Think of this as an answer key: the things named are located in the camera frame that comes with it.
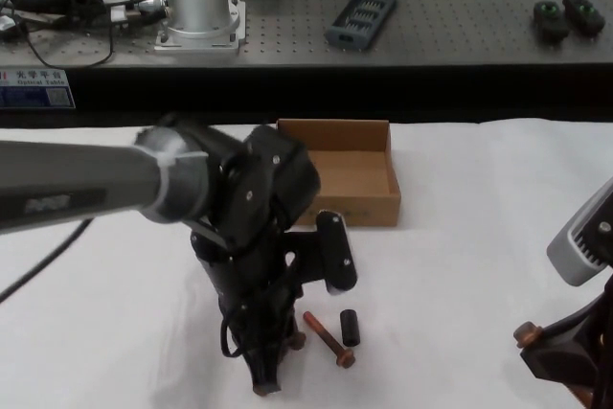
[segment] bolt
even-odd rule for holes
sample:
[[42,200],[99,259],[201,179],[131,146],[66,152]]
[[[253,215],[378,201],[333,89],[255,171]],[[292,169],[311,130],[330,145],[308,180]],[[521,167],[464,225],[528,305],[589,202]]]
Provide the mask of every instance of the bolt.
[[602,234],[608,234],[611,232],[611,224],[605,221],[601,222],[598,226],[598,231]]
[[542,333],[543,328],[541,326],[536,326],[532,321],[529,321],[517,328],[513,337],[517,341],[517,348],[524,349],[534,343]]
[[317,335],[321,337],[321,339],[326,343],[330,350],[334,352],[336,355],[336,365],[342,368],[348,369],[355,362],[355,356],[353,356],[353,351],[349,349],[345,349],[338,341],[332,337],[326,328],[313,316],[310,311],[306,311],[303,315],[305,323],[317,332]]

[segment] bolt head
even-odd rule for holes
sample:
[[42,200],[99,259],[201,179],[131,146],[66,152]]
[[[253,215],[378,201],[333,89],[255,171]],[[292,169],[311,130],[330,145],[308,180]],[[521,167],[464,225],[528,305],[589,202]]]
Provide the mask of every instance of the bolt head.
[[535,342],[542,333],[543,328],[541,326],[528,321],[515,330],[513,337],[517,341],[517,348],[523,349]]
[[603,234],[608,234],[611,232],[611,224],[609,224],[606,221],[603,221],[600,223],[600,225],[598,226],[598,230],[599,232],[603,233]]
[[336,365],[348,369],[355,363],[355,356],[353,350],[345,349],[341,354],[336,357]]

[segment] black metal bracket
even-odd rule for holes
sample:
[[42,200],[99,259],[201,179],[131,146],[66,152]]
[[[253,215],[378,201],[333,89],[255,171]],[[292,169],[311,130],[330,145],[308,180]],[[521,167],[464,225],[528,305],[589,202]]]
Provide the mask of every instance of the black metal bracket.
[[315,225],[313,232],[289,232],[282,236],[285,256],[293,254],[297,258],[297,283],[325,280],[330,294],[352,289],[357,283],[357,272],[343,217],[322,211]]

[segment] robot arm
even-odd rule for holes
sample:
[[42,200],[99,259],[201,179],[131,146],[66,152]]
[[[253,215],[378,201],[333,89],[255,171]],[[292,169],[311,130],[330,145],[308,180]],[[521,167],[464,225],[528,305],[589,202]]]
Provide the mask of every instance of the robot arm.
[[207,161],[165,127],[132,147],[0,142],[0,233],[124,210],[158,222],[187,218],[206,202]]
[[357,282],[340,215],[287,232],[320,181],[307,149],[270,126],[244,142],[181,120],[125,148],[4,142],[0,165],[0,234],[123,210],[189,225],[218,293],[221,350],[244,357],[258,395],[281,389],[279,363],[304,344],[294,316],[302,285],[325,280],[337,293]]

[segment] label sticker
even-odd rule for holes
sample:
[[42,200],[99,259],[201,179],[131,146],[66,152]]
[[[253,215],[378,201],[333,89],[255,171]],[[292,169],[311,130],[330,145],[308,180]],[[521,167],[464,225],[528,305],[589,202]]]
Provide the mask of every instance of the label sticker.
[[0,68],[0,109],[74,109],[64,71]]

